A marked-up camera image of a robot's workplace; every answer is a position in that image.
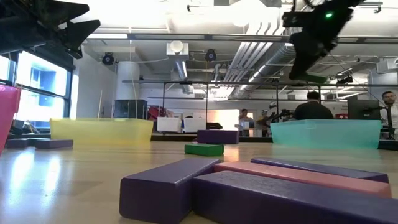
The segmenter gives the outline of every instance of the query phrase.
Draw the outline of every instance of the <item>window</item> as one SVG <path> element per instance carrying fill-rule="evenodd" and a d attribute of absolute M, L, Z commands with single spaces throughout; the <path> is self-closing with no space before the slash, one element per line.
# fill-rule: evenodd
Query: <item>window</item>
<path fill-rule="evenodd" d="M 0 56 L 0 80 L 8 79 L 10 60 Z"/>
<path fill-rule="evenodd" d="M 16 119 L 48 129 L 50 118 L 69 116 L 71 72 L 27 52 L 18 54 L 16 83 L 22 88 Z"/>
<path fill-rule="evenodd" d="M 63 117 L 64 99 L 22 90 L 18 120 L 30 121 L 36 128 L 49 128 L 50 118 Z"/>
<path fill-rule="evenodd" d="M 19 54 L 17 83 L 65 96 L 68 71 L 27 52 Z"/>

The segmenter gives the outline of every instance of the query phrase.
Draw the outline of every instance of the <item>yellow plastic bin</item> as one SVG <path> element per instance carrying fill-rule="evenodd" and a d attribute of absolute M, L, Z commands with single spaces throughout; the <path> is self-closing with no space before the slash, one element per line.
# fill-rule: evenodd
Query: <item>yellow plastic bin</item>
<path fill-rule="evenodd" d="M 133 146 L 147 144 L 153 122 L 142 119 L 51 119 L 52 139 L 72 139 L 74 144 Z"/>

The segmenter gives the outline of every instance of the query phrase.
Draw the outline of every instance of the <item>table surface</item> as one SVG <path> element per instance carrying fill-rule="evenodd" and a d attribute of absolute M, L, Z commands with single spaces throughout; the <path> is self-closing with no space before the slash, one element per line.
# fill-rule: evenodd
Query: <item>table surface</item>
<path fill-rule="evenodd" d="M 186 142 L 73 150 L 5 149 L 0 157 L 0 223 L 144 223 L 119 215 L 119 184 L 127 175 L 184 158 Z M 398 152 L 304 150 L 266 143 L 225 147 L 225 161 L 273 157 L 389 174 L 398 198 Z M 194 213 L 182 223 L 213 223 Z"/>

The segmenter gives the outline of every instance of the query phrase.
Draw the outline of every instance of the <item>wooden block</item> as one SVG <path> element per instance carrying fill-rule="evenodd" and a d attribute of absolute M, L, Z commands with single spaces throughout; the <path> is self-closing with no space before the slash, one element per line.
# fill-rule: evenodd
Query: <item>wooden block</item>
<path fill-rule="evenodd" d="M 22 149 L 29 146 L 28 139 L 10 139 L 6 142 L 6 148 L 8 149 Z"/>
<path fill-rule="evenodd" d="M 198 130 L 198 143 L 238 144 L 239 131 Z"/>
<path fill-rule="evenodd" d="M 120 215 L 153 223 L 179 223 L 191 210 L 191 180 L 213 171 L 218 159 L 183 159 L 124 177 Z"/>
<path fill-rule="evenodd" d="M 245 174 L 260 175 L 300 183 L 316 184 L 337 189 L 354 190 L 357 192 L 375 194 L 380 197 L 391 198 L 391 188 L 387 183 L 371 180 L 355 179 L 331 174 L 321 174 L 304 170 L 253 164 L 250 162 L 224 162 L 215 165 L 215 172 L 235 171 Z"/>
<path fill-rule="evenodd" d="M 184 150 L 186 154 L 199 156 L 222 156 L 224 154 L 223 145 L 186 144 Z"/>
<path fill-rule="evenodd" d="M 37 149 L 58 149 L 73 147 L 73 140 L 37 139 L 34 141 L 34 144 Z"/>
<path fill-rule="evenodd" d="M 398 223 L 398 200 L 231 171 L 193 179 L 193 211 L 217 223 Z"/>
<path fill-rule="evenodd" d="M 265 165 L 285 167 L 285 168 L 298 169 L 298 170 L 307 170 L 312 172 L 320 172 L 324 174 L 341 175 L 345 177 L 353 177 L 353 178 L 389 183 L 387 174 L 382 174 L 378 172 L 368 172 L 363 170 L 347 169 L 336 166 L 310 164 L 306 162 L 287 161 L 284 159 L 253 158 L 251 159 L 251 162 L 257 164 L 265 164 Z"/>

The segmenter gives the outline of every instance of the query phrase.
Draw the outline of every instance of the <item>plastic bin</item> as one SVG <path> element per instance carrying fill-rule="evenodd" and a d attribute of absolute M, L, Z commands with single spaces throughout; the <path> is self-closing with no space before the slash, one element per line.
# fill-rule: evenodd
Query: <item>plastic bin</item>
<path fill-rule="evenodd" d="M 304 120 L 272 123 L 274 144 L 311 149 L 377 149 L 381 121 Z"/>
<path fill-rule="evenodd" d="M 52 139 L 76 144 L 133 146 L 150 142 L 153 121 L 142 119 L 51 119 Z"/>
<path fill-rule="evenodd" d="M 20 97 L 21 89 L 0 85 L 0 156 L 6 145 L 14 114 L 18 112 Z"/>

